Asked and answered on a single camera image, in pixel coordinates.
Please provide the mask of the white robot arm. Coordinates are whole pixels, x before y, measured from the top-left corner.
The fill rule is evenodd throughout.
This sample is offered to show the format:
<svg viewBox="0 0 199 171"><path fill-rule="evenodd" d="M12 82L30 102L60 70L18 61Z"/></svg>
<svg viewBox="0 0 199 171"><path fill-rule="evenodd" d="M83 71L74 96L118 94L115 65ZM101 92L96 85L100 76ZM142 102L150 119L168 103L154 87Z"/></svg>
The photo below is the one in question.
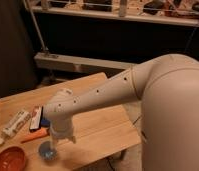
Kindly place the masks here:
<svg viewBox="0 0 199 171"><path fill-rule="evenodd" d="M133 66L79 95L56 93L43 107L51 135L70 135L73 115L139 101L142 170L199 171L199 61L167 54Z"/></svg>

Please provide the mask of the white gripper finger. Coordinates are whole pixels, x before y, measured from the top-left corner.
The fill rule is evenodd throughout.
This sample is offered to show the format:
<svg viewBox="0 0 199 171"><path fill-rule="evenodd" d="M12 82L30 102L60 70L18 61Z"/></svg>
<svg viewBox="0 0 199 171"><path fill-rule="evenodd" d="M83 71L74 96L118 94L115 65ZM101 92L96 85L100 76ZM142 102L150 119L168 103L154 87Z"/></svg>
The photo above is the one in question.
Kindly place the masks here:
<svg viewBox="0 0 199 171"><path fill-rule="evenodd" d="M73 142L74 144L76 143L76 137L74 135L69 136L68 140Z"/></svg>
<svg viewBox="0 0 199 171"><path fill-rule="evenodd" d="M56 138L51 138L51 143L50 143L50 148L51 150L56 150L56 146L59 142L59 139L56 139Z"/></svg>

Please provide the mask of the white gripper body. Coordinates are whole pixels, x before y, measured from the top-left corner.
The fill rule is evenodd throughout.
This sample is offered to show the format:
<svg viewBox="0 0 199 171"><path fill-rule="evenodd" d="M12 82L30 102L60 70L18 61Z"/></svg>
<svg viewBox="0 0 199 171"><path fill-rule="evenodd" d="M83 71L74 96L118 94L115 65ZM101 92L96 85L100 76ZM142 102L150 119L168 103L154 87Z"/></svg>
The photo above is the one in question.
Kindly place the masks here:
<svg viewBox="0 0 199 171"><path fill-rule="evenodd" d="M71 139L74 135L72 118L52 120L50 134L55 139Z"/></svg>

